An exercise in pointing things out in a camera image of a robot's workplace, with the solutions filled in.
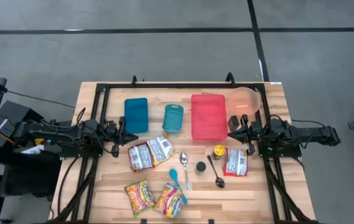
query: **ramen noodle package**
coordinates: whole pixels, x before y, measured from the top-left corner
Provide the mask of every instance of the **ramen noodle package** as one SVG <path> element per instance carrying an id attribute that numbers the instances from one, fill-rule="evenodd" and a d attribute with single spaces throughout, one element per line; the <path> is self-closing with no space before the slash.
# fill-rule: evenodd
<path id="1" fill-rule="evenodd" d="M 128 150 L 130 166 L 133 171 L 155 167 L 174 155 L 170 141 L 165 135 L 148 140 Z"/>
<path id="2" fill-rule="evenodd" d="M 147 180 L 141 180 L 124 188 L 131 204 L 134 217 L 141 211 L 153 207 L 156 203 L 153 200 Z"/>
<path id="3" fill-rule="evenodd" d="M 226 149 L 224 175 L 247 175 L 247 152 L 237 149 Z"/>
<path id="4" fill-rule="evenodd" d="M 146 142 L 129 148 L 128 156 L 133 171 L 154 167 L 153 157 Z"/>
<path id="5" fill-rule="evenodd" d="M 170 218 L 175 218 L 182 206 L 182 191 L 170 183 L 165 185 L 154 209 Z"/>
<path id="6" fill-rule="evenodd" d="M 170 159 L 170 157 L 174 155 L 172 145 L 165 134 L 155 139 L 148 140 L 146 143 L 151 150 L 155 166 Z"/>

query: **teal plastic container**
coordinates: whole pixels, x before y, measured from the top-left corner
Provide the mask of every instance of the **teal plastic container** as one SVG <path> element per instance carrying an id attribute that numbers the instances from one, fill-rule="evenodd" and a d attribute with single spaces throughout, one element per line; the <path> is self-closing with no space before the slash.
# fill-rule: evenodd
<path id="1" fill-rule="evenodd" d="M 165 106 L 163 130 L 167 133 L 178 133 L 182 129 L 184 108 L 180 105 Z"/>

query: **blue plastic spoon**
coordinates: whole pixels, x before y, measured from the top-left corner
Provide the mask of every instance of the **blue plastic spoon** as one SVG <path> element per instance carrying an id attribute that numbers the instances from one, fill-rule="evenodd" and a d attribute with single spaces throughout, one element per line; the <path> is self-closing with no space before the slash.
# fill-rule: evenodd
<path id="1" fill-rule="evenodd" d="M 175 182 L 175 184 L 181 189 L 181 186 L 178 183 L 178 173 L 175 169 L 170 170 L 170 177 Z M 184 202 L 184 204 L 186 204 L 186 205 L 188 204 L 188 199 L 185 197 L 183 192 L 182 192 L 182 201 Z"/>

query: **blue plastic container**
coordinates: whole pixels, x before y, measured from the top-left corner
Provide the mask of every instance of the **blue plastic container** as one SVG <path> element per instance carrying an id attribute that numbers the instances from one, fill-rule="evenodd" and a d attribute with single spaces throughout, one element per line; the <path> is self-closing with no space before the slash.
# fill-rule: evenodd
<path id="1" fill-rule="evenodd" d="M 149 129 L 147 98 L 128 99 L 124 102 L 126 130 L 130 133 L 145 133 Z"/>
<path id="2" fill-rule="evenodd" d="M 180 105 L 165 106 L 163 130 L 167 133 L 178 133 L 182 129 L 184 108 Z"/>

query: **red plastic container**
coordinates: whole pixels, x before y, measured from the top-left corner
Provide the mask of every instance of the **red plastic container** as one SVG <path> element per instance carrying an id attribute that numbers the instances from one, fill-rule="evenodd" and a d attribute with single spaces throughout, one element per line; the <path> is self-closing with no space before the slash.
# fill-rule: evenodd
<path id="1" fill-rule="evenodd" d="M 224 140 L 228 134 L 225 97 L 192 95 L 192 139 Z"/>

